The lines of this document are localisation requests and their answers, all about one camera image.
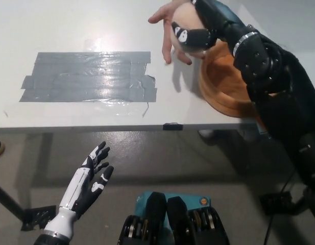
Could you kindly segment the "person bare hand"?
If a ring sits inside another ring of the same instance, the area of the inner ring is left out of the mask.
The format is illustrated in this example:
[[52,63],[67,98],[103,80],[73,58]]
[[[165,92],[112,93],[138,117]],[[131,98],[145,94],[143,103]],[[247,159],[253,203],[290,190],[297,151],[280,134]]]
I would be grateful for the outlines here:
[[171,27],[172,27],[172,19],[175,10],[184,3],[189,1],[176,0],[171,1],[162,7],[160,7],[149,19],[148,22],[150,24],[156,24],[160,21],[163,21],[163,44],[162,44],[162,55],[166,62],[166,64],[171,64],[171,50],[172,50],[172,42],[171,42]]

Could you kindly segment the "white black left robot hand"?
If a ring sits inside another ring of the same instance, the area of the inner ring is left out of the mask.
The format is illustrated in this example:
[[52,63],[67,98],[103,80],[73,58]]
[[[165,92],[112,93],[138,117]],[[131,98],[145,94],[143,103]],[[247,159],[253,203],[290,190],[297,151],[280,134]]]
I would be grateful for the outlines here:
[[69,243],[74,223],[91,207],[107,185],[114,167],[102,160],[110,147],[102,142],[87,156],[74,173],[60,202],[57,215],[45,226],[43,234],[50,239]]

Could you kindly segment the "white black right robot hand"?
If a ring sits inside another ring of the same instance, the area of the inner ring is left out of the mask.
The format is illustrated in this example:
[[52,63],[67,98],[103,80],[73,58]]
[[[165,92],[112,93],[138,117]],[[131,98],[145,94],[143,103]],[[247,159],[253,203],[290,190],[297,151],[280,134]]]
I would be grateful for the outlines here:
[[257,31],[245,25],[219,1],[190,1],[179,6],[173,15],[172,44],[186,53],[198,53],[215,46],[217,40],[235,52],[240,44]]

